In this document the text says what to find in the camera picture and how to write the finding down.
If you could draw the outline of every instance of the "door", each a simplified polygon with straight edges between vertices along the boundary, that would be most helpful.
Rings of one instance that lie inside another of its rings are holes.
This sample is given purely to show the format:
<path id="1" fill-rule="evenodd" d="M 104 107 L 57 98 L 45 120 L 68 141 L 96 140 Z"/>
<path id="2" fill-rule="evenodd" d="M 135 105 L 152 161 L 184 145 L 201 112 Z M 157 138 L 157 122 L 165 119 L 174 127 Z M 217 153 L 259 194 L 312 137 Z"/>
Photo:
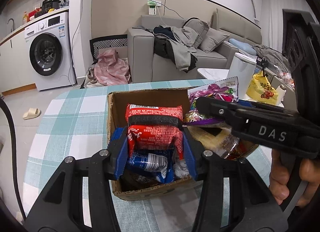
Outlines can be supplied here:
<path id="1" fill-rule="evenodd" d="M 42 76 L 54 74 L 62 61 L 62 46 L 58 38 L 49 33 L 38 35 L 31 43 L 30 62 Z"/>
<path id="2" fill-rule="evenodd" d="M 0 92 L 21 87 L 17 65 L 9 39 L 0 46 Z"/>
<path id="3" fill-rule="evenodd" d="M 11 38 L 13 58 L 16 61 L 16 72 L 21 86 L 35 83 L 33 76 L 36 72 L 30 63 L 29 50 L 24 39 L 24 32 L 20 32 Z"/>

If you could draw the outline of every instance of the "white tile floor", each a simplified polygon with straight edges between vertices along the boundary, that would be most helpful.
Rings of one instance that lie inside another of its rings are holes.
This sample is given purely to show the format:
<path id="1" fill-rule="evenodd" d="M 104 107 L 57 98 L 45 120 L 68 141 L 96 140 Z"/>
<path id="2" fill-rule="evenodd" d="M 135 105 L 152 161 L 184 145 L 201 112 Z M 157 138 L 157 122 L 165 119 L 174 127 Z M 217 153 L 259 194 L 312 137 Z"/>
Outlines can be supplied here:
<path id="1" fill-rule="evenodd" d="M 70 86 L 40 92 L 35 89 L 9 95 L 4 98 L 5 103 L 10 109 L 15 125 L 17 138 L 18 186 L 20 195 L 22 195 L 28 153 L 42 116 L 51 100 L 71 89 L 75 89 L 75 87 Z M 24 112 L 28 111 L 29 108 L 40 109 L 41 115 L 35 119 L 23 120 L 22 115 Z M 4 145 L 2 152 L 0 153 L 0 187 L 3 191 L 4 203 L 7 205 L 10 212 L 16 216 L 19 207 L 12 180 L 10 131 L 7 119 L 2 110 L 0 110 L 0 143 L 3 143 Z"/>

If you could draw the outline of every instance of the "cardboard box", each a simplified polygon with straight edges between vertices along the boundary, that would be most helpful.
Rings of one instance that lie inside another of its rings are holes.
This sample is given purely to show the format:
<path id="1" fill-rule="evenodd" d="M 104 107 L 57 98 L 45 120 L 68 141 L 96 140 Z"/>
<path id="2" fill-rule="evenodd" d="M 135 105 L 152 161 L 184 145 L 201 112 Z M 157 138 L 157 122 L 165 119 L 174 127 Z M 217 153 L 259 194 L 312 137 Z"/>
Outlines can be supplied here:
<path id="1" fill-rule="evenodd" d="M 125 127 L 125 111 L 127 104 L 158 107 L 182 106 L 183 114 L 189 111 L 188 88 L 183 89 L 155 89 L 114 92 L 108 95 L 108 142 L 116 127 Z M 192 178 L 184 178 L 169 184 L 161 184 L 141 190 L 123 191 L 121 182 L 111 181 L 112 192 L 123 200 L 142 200 L 160 195 L 169 194 L 173 191 L 185 191 L 194 188 L 199 183 Z"/>

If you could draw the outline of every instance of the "control panel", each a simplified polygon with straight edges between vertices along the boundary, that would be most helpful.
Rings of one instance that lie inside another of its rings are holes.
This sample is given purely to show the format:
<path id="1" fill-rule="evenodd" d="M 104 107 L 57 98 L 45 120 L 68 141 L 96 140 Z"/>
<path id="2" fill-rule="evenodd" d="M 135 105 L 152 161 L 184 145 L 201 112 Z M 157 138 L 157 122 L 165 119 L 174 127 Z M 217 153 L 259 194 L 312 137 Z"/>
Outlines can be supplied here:
<path id="1" fill-rule="evenodd" d="M 24 30 L 24 36 L 25 38 L 28 38 L 45 30 L 60 27 L 66 22 L 68 22 L 68 12 L 55 14 L 27 26 Z"/>

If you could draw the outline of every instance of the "pillow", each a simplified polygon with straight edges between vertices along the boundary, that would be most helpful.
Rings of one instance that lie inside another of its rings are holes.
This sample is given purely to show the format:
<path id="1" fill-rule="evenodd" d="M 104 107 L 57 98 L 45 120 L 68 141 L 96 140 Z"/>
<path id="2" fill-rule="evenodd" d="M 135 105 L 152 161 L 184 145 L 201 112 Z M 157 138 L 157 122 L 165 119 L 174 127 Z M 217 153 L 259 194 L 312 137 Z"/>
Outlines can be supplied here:
<path id="1" fill-rule="evenodd" d="M 205 53 L 210 53 L 220 44 L 222 44 L 223 41 L 226 40 L 229 36 L 230 35 L 227 33 L 209 28 L 209 31 L 200 44 L 199 49 L 201 49 Z"/>
<path id="2" fill-rule="evenodd" d="M 200 19 L 191 18 L 184 24 L 184 26 L 190 27 L 197 32 L 198 37 L 196 38 L 192 46 L 194 48 L 198 48 L 209 30 L 209 24 L 207 22 L 201 21 Z"/>
<path id="3" fill-rule="evenodd" d="M 243 43 L 241 41 L 238 41 L 236 39 L 230 38 L 229 39 L 229 43 L 233 44 L 235 47 L 238 47 L 239 49 L 245 51 L 248 54 L 257 55 L 257 52 L 255 51 L 255 49 L 253 49 L 252 45 L 247 44 L 247 43 Z"/>

